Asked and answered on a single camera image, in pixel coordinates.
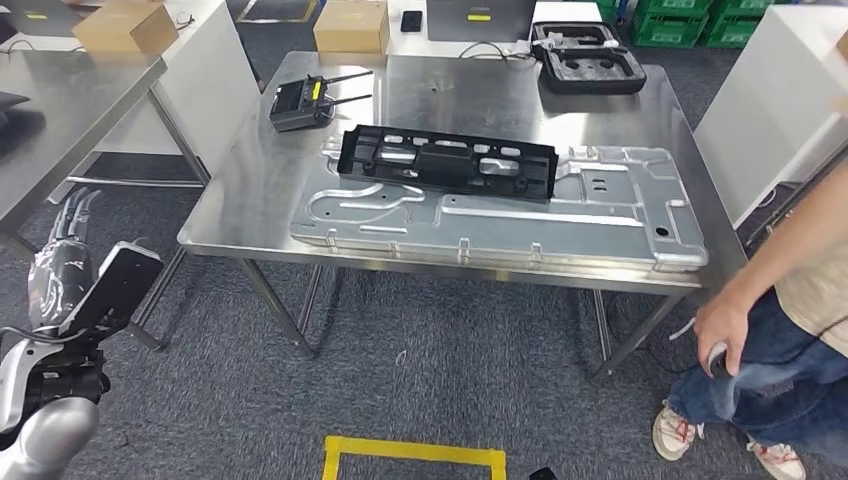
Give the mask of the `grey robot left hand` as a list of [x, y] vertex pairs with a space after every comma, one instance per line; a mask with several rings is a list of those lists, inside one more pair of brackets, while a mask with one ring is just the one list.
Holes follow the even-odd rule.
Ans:
[[45, 246], [28, 273], [29, 319], [36, 328], [61, 324], [94, 282], [87, 242], [91, 204], [100, 194], [76, 190], [57, 213]]

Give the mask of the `person's right hand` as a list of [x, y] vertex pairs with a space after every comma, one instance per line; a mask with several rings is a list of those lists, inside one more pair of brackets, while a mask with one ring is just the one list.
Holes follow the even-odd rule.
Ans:
[[710, 355], [719, 344], [725, 345], [726, 371], [730, 375], [738, 373], [752, 306], [753, 300], [721, 292], [697, 311], [694, 323], [697, 358], [708, 377], [713, 377]]

